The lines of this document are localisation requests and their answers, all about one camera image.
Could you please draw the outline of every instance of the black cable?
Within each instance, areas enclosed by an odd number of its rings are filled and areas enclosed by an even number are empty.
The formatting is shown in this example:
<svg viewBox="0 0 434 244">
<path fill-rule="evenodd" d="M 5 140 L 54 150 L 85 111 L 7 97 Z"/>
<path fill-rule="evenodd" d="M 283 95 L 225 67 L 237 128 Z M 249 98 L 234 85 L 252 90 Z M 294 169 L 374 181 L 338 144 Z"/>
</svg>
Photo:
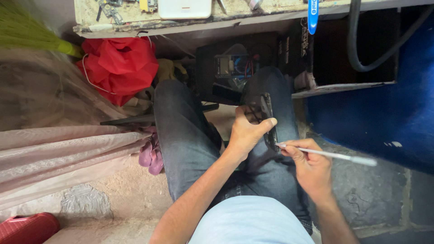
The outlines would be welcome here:
<svg viewBox="0 0 434 244">
<path fill-rule="evenodd" d="M 357 25 L 358 17 L 360 15 L 360 5 L 362 0 L 351 0 L 350 12 L 349 12 L 349 31 L 347 38 L 347 51 L 348 59 L 351 66 L 359 72 L 371 71 L 380 66 L 384 61 L 390 58 L 399 48 L 414 34 L 414 32 L 421 27 L 423 22 L 428 18 L 434 9 L 434 5 L 430 5 L 425 12 L 421 14 L 418 20 L 416 20 L 410 28 L 405 32 L 403 36 L 391 47 L 385 54 L 383 54 L 376 61 L 370 65 L 362 65 L 357 55 Z"/>
<path fill-rule="evenodd" d="M 101 17 L 102 8 L 99 6 L 98 15 L 96 16 L 96 22 L 99 22 L 99 18 Z"/>
</svg>

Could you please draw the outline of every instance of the wooden shelf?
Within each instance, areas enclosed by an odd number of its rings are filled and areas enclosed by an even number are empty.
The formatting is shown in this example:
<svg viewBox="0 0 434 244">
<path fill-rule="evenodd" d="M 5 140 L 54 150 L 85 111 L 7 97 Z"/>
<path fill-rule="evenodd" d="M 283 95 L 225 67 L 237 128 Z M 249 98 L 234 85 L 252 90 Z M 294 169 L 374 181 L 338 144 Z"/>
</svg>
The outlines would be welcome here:
<svg viewBox="0 0 434 244">
<path fill-rule="evenodd" d="M 307 4 L 302 0 L 264 0 L 260 9 L 252 11 L 246 0 L 223 0 L 227 13 L 223 13 L 217 0 L 213 0 L 212 15 L 207 19 L 163 20 L 158 12 L 142 13 L 136 1 L 124 0 L 118 7 L 124 25 L 111 23 L 101 15 L 96 22 L 98 4 L 95 0 L 74 0 L 77 26 L 74 31 L 86 38 L 114 38 L 154 36 L 194 30 L 207 30 L 236 25 L 288 20 L 307 16 Z M 433 4 L 434 0 L 362 0 L 361 10 L 375 10 L 414 5 Z M 326 0 L 319 4 L 319 14 L 347 13 L 350 0 Z"/>
</svg>

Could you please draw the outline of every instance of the jeans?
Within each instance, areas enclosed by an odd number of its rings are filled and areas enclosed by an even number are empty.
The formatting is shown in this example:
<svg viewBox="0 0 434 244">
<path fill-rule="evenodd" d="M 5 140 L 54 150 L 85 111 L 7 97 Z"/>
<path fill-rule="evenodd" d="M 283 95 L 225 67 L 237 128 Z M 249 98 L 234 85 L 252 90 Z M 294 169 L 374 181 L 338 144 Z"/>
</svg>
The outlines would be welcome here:
<svg viewBox="0 0 434 244">
<path fill-rule="evenodd" d="M 292 84 L 275 67 L 264 67 L 252 76 L 244 89 L 244 101 L 264 92 L 270 94 L 273 116 L 277 119 L 279 141 L 299 139 L 294 108 Z M 205 119 L 200 100 L 177 80 L 165 80 L 155 90 L 154 115 L 157 134 L 172 200 L 177 200 L 219 157 L 216 130 Z M 302 225 L 312 233 L 308 199 L 296 179 L 296 167 L 290 157 L 268 148 L 262 138 L 244 162 L 248 172 L 255 169 L 251 180 L 242 172 L 233 174 L 226 186 L 212 201 L 217 203 L 238 195 L 257 195 L 278 200 L 291 210 Z"/>
</svg>

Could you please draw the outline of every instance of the green broom bristles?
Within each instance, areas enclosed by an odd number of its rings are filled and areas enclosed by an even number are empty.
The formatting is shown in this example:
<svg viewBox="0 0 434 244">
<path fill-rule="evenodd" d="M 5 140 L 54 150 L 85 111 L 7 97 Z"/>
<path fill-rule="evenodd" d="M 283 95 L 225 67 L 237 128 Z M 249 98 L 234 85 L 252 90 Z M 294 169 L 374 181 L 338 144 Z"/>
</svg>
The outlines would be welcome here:
<svg viewBox="0 0 434 244">
<path fill-rule="evenodd" d="M 0 2 L 0 47 L 57 50 L 61 39 L 13 0 Z"/>
</svg>

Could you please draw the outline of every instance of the white wire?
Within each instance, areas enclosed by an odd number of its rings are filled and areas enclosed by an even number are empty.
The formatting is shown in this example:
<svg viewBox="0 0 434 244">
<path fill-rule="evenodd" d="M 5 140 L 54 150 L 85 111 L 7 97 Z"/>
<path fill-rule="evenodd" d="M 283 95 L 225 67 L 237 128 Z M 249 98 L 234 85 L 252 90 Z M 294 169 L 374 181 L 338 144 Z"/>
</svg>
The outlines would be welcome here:
<svg viewBox="0 0 434 244">
<path fill-rule="evenodd" d="M 99 86 L 97 86 L 97 85 L 95 85 L 95 84 L 92 84 L 92 83 L 90 82 L 89 77 L 87 76 L 86 67 L 84 66 L 84 58 L 85 58 L 87 55 L 88 55 L 88 54 L 86 53 L 86 54 L 83 56 L 82 63 L 83 63 L 84 74 L 86 75 L 86 79 L 87 79 L 87 81 L 89 82 L 89 84 L 91 84 L 92 86 L 94 86 L 94 87 L 96 87 L 96 88 L 98 88 L 98 89 L 101 89 L 101 90 L 103 90 L 103 91 L 105 91 L 105 92 L 108 92 L 108 93 L 110 93 L 110 94 L 116 95 L 116 93 L 112 93 L 112 92 L 109 92 L 109 91 L 107 91 L 107 90 L 104 90 L 103 88 L 101 88 L 101 87 L 99 87 Z"/>
<path fill-rule="evenodd" d="M 171 41 L 171 42 L 173 42 L 173 43 L 175 43 L 175 45 L 176 45 L 179 49 L 181 49 L 184 53 L 186 53 L 186 54 L 188 54 L 188 55 L 190 55 L 190 56 L 196 58 L 195 55 L 193 55 L 193 54 L 190 53 L 189 51 L 185 50 L 183 47 L 181 47 L 181 45 L 179 45 L 179 44 L 178 44 L 177 42 L 175 42 L 174 40 L 170 39 L 169 37 L 167 37 L 167 36 L 165 36 L 165 35 L 160 35 L 160 36 L 164 37 L 165 39 L 167 39 L 167 40 L 169 40 L 169 41 Z"/>
<path fill-rule="evenodd" d="M 151 38 L 148 36 L 148 39 L 149 39 L 149 43 L 151 43 L 151 49 L 152 49 L 152 41 L 151 41 Z"/>
</svg>

